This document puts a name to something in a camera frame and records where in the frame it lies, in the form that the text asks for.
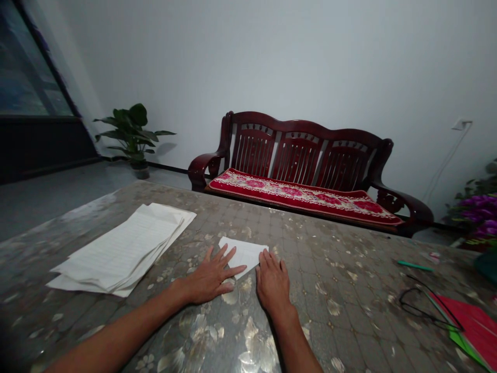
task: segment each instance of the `red paper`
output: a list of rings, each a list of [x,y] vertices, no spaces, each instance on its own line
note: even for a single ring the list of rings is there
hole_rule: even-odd
[[[447,311],[447,308],[450,309],[454,317],[464,327],[464,332],[462,333],[464,337],[478,351],[490,368],[497,370],[497,323],[479,307],[439,295],[438,297],[445,304],[444,307],[433,294],[430,294],[430,296],[454,325],[457,325],[457,322]]]

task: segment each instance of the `wall outlet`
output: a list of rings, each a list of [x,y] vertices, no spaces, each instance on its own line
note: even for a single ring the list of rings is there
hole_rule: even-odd
[[[459,118],[457,122],[452,126],[452,129],[456,131],[463,131],[471,123],[473,123],[472,120]]]

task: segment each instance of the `bench armrest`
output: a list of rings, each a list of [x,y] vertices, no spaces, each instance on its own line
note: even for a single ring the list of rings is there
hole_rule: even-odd
[[[221,159],[226,155],[224,152],[215,152],[202,154],[196,157],[188,167],[188,178],[192,182],[192,190],[203,192],[207,186],[206,169],[209,168],[209,174],[213,177],[217,176]]]
[[[430,208],[420,200],[386,187],[381,180],[372,181],[371,186],[378,189],[378,195],[380,195],[381,192],[384,196],[390,194],[399,199],[409,209],[409,219],[398,226],[399,233],[403,236],[412,237],[414,233],[429,228],[433,223],[433,213]]]

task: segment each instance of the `bench backrest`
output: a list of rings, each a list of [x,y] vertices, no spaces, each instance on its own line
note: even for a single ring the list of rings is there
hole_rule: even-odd
[[[392,147],[390,139],[366,131],[282,122],[254,111],[226,114],[220,144],[227,152],[225,169],[230,165],[252,175],[340,191],[367,190],[369,180],[381,177]]]

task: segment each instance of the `white paper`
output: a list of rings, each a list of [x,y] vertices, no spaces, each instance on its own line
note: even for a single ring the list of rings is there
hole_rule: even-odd
[[[60,275],[47,286],[127,297],[195,216],[171,206],[142,205],[126,222],[52,269]]]
[[[257,245],[256,243],[250,243],[245,241],[234,240],[228,237],[221,237],[219,240],[219,247],[222,248],[225,244],[228,244],[229,252],[234,246],[237,247],[236,253],[233,255],[231,260],[228,262],[230,268],[238,267],[241,265],[246,265],[247,268],[240,274],[235,275],[238,280],[248,271],[259,264],[259,253],[264,249],[269,250],[269,246]]]

